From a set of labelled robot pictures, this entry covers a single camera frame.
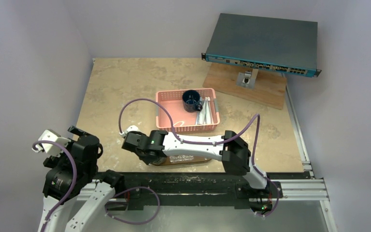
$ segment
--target wooden board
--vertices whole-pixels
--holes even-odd
[[[254,89],[236,85],[238,73],[251,70],[234,65],[212,63],[202,86],[281,110],[285,103],[286,78],[278,72],[259,70]]]
[[[135,98],[155,99],[156,92],[202,88],[210,63],[200,58],[96,58],[80,110],[77,127],[97,137],[104,153],[98,160],[100,171],[117,172],[223,172],[221,162],[145,165],[121,148],[118,118],[122,107]],[[297,140],[286,104],[282,110],[216,92],[220,124],[211,132],[190,135],[214,136],[225,130],[239,132],[251,117],[261,114],[255,161],[267,172],[303,172]],[[156,130],[156,106],[137,101],[122,115],[122,127],[136,125],[149,134]],[[252,150],[256,123],[242,138]]]

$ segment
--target plastic basket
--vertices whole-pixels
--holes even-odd
[[[218,112],[217,98],[213,88],[195,89],[204,99],[210,97],[210,109],[213,118],[212,124],[195,125],[197,112],[189,113],[183,108],[182,96],[185,91],[169,90],[156,93],[156,101],[160,103],[170,113],[173,119],[175,132],[196,132],[212,131],[220,123],[220,114]],[[171,131],[170,120],[166,113],[157,107],[156,124],[160,130]]]

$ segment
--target purple cable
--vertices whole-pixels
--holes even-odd
[[[175,129],[174,129],[174,125],[173,125],[173,120],[169,114],[169,112],[158,102],[156,101],[153,101],[151,99],[147,99],[147,98],[138,98],[138,99],[134,99],[134,100],[131,100],[129,102],[127,102],[126,105],[123,106],[122,110],[120,111],[120,114],[119,114],[119,131],[120,133],[123,133],[123,130],[121,128],[121,116],[123,114],[123,111],[124,109],[132,104],[133,102],[137,102],[137,101],[148,101],[148,102],[152,102],[154,104],[156,104],[157,106],[159,106],[166,114],[167,116],[169,117],[170,119],[170,125],[171,125],[171,131],[174,135],[174,137],[181,141],[180,137],[178,136],[178,134],[175,132]],[[236,138],[240,137],[242,134],[244,134],[244,132],[251,126],[251,124],[254,122],[254,120],[258,117],[258,122],[257,122],[257,132],[256,132],[256,135],[255,135],[255,141],[254,141],[254,146],[256,147],[257,146],[257,138],[258,138],[258,132],[259,132],[259,114],[255,114],[252,119],[248,122],[248,124],[244,127],[244,129],[242,131],[240,131],[238,134],[232,136],[231,138],[229,139],[226,139],[224,141],[221,141],[221,142],[215,142],[214,144],[215,145],[219,145],[219,144],[225,144],[225,143],[229,143],[233,140],[235,140]],[[183,143],[186,143],[186,144],[198,144],[198,145],[212,145],[213,143],[210,143],[210,142],[194,142],[194,141],[187,141],[187,140],[182,140]]]
[[[45,217],[46,222],[42,225],[42,228],[41,228],[41,232],[44,232],[45,229],[46,229],[46,225],[47,225],[48,221],[50,220],[50,216],[52,215],[52,213],[59,207],[59,205],[61,205],[70,196],[71,191],[73,190],[74,185],[76,184],[77,169],[76,169],[76,163],[74,162],[73,157],[71,156],[70,152],[64,146],[62,146],[62,145],[60,145],[56,142],[52,142],[52,141],[48,141],[48,140],[40,140],[40,141],[36,141],[36,142],[33,143],[33,145],[32,145],[33,150],[37,150],[37,148],[36,148],[37,144],[52,144],[52,145],[55,145],[55,146],[59,147],[60,149],[62,149],[62,151],[69,158],[69,160],[71,162],[71,168],[73,170],[73,178],[71,180],[71,186],[69,187],[68,191],[62,197],[62,199],[60,199],[60,201],[58,203],[56,203],[55,206],[53,206],[53,208],[51,208],[47,212],[47,215]]]
[[[122,117],[122,114],[123,114],[124,109],[125,109],[128,105],[132,104],[133,102],[137,102],[137,101],[148,101],[148,102],[152,102],[152,103],[156,104],[158,107],[160,107],[160,108],[161,108],[161,109],[162,109],[162,110],[167,114],[167,116],[169,117],[170,125],[171,125],[171,132],[173,133],[174,137],[175,137],[177,140],[181,141],[180,137],[179,137],[178,134],[175,132],[174,124],[173,124],[173,120],[172,120],[172,118],[171,118],[169,112],[168,112],[168,111],[167,111],[167,110],[166,110],[166,109],[165,109],[165,108],[164,108],[160,103],[158,103],[158,102],[156,102],[156,101],[153,101],[153,100],[151,100],[151,99],[148,99],[148,98],[137,98],[137,99],[134,99],[134,100],[131,100],[131,101],[127,102],[127,103],[123,106],[123,108],[121,109],[120,114],[119,114],[119,131],[120,131],[120,133],[123,133],[123,130],[122,130],[122,127],[121,127],[121,117]],[[252,163],[252,166],[253,166],[253,168],[255,169],[255,171],[258,172],[260,175],[263,175],[263,174],[262,174],[262,173],[257,169],[257,167],[255,166],[255,161],[254,161],[255,149],[257,148],[257,141],[258,141],[258,134],[259,134],[259,121],[260,121],[260,116],[259,116],[259,114],[255,114],[255,115],[252,117],[252,119],[248,122],[248,124],[244,127],[244,129],[242,129],[238,134],[236,134],[236,135],[232,136],[231,138],[226,139],[226,140],[224,140],[224,141],[221,141],[221,142],[215,142],[214,144],[215,144],[215,145],[225,144],[225,143],[229,143],[229,142],[231,142],[231,141],[237,139],[238,137],[240,137],[242,134],[245,133],[245,131],[246,131],[246,130],[251,126],[251,124],[254,122],[254,120],[255,120],[256,118],[258,118],[258,120],[257,120],[257,130],[256,130],[256,132],[255,132],[254,147],[253,147],[253,149],[252,149],[251,163]],[[209,143],[209,142],[194,142],[194,141],[187,141],[187,140],[183,140],[182,142],[183,142],[183,143],[186,143],[186,144],[212,145],[212,143]],[[280,197],[280,195],[279,195],[279,191],[278,191],[278,188],[277,188],[277,186],[275,185],[275,183],[273,183],[273,182],[272,182],[269,178],[267,178],[266,176],[264,176],[264,178],[265,178],[268,182],[270,182],[271,184],[273,184],[273,185],[275,186],[275,188],[277,189],[277,193],[278,193],[278,195],[277,195],[277,199],[276,199],[276,202],[275,202],[275,207],[273,207],[272,210],[271,210],[269,213],[267,213],[266,215],[264,215],[264,216],[267,217],[267,216],[269,216],[269,215],[270,215],[270,214],[275,210],[275,208],[277,207],[278,202],[279,202],[279,197]]]
[[[104,206],[104,210],[106,211],[106,215],[113,218],[114,220],[118,220],[118,221],[121,221],[121,222],[124,222],[124,223],[127,223],[127,224],[130,224],[130,225],[142,225],[142,224],[146,224],[150,221],[152,221],[156,216],[157,216],[157,213],[158,211],[160,210],[160,199],[158,198],[158,195],[156,192],[154,192],[151,188],[147,188],[147,187],[143,187],[143,186],[138,186],[138,187],[133,187],[133,188],[129,188],[123,192],[120,192],[116,195],[113,196],[113,198],[116,198],[126,192],[129,192],[129,191],[132,191],[132,190],[135,190],[135,189],[146,189],[146,190],[149,190],[150,192],[152,192],[155,196],[156,196],[156,199],[157,199],[157,209],[156,209],[156,212],[153,214],[153,216],[151,218],[149,218],[148,220],[146,221],[140,221],[140,222],[135,222],[135,221],[126,221],[126,220],[123,220],[123,219],[120,219],[120,218],[117,218],[113,215],[111,215],[109,212],[107,212],[107,209],[106,209],[106,206]]]

